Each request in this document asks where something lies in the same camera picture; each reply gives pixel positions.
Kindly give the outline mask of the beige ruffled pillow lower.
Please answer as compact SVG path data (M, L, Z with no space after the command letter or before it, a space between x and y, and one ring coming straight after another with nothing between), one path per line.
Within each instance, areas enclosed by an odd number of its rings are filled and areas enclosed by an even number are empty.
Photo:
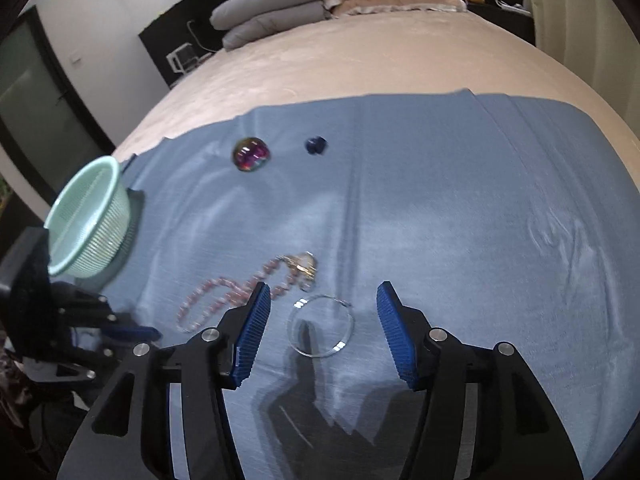
M351 16L406 11L465 12L463 0L346 0L332 14Z

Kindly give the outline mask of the dark blue small bead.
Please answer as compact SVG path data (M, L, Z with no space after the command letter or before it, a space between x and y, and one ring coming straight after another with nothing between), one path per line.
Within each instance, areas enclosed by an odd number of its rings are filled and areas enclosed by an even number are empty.
M309 138L305 142L306 151L311 155L322 155L327 147L328 142L326 142L326 139L322 138L322 136Z

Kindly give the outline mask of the mint green mesh basket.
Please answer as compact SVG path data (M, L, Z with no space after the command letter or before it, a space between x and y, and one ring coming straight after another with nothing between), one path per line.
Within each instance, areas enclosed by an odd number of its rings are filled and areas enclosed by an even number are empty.
M111 263L129 229L130 200L116 158L89 162L64 186L44 228L50 276L92 278Z

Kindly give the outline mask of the white bedside appliance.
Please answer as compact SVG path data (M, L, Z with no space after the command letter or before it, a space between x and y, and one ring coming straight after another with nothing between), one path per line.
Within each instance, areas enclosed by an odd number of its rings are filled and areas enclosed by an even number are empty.
M183 75L195 70L200 64L200 58L190 42L182 44L166 55L166 60L175 74Z

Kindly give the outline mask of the cream curtain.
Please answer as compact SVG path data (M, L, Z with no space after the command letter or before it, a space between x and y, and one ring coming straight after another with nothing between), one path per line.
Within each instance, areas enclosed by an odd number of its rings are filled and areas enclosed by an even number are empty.
M526 0L536 45L639 131L639 41L613 0Z

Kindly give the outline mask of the grey folded pillow lower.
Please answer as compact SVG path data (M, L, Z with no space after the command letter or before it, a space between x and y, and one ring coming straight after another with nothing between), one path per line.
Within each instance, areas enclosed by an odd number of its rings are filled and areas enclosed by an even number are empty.
M321 1L308 2L292 8L275 10L254 16L234 26L222 38L222 47L231 51L296 27L325 21L329 12Z

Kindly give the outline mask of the beige bed cover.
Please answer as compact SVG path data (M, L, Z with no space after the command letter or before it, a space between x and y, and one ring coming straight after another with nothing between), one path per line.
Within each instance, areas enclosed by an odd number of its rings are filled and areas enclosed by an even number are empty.
M165 138L258 106L461 89L570 103L639 177L639 140L597 92L551 56L470 12L348 16L218 52L170 90L114 155L123 162Z

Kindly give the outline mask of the iridescent purple glass ornament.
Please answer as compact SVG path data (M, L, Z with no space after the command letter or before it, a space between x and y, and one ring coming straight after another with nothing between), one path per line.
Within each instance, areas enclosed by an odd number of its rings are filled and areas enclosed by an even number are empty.
M231 160L243 172L252 172L264 166L271 158L270 149L262 139L244 138L236 142Z

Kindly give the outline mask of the dark glass door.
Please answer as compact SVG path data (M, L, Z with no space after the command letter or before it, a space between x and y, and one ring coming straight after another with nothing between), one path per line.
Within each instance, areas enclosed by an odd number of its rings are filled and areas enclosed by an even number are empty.
M1 146L48 205L114 143L62 69L32 6L1 41Z

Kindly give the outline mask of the blue cloth mat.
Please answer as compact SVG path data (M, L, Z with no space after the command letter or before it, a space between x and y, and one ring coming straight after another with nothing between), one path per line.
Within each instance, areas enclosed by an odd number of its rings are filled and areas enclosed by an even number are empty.
M244 138L271 158L234 166ZM322 155L305 142L322 136ZM597 125L558 101L460 91L261 107L130 160L139 229L105 295L183 341L181 304L310 252L319 299L276 300L226 396L250 479L393 479L420 394L402 382L378 285L466 344L512 342L586 477L639 411L639 193Z

